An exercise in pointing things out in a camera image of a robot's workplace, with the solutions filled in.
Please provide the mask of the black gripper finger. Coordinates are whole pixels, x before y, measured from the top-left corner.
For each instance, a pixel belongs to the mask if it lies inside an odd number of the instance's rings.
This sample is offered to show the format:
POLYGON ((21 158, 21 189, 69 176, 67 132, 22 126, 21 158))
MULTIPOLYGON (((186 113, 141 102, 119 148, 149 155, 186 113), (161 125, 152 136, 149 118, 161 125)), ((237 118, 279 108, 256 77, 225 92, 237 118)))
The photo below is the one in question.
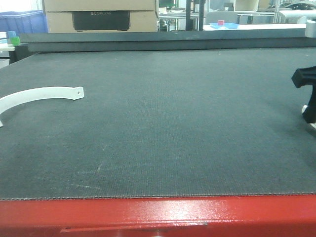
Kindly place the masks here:
POLYGON ((301 88, 305 85, 316 85, 316 67, 300 68, 297 69, 293 76, 292 82, 296 88, 301 88))
POLYGON ((302 112, 303 119, 306 123, 315 123, 316 122, 316 86, 313 86, 312 94, 310 100, 302 112))

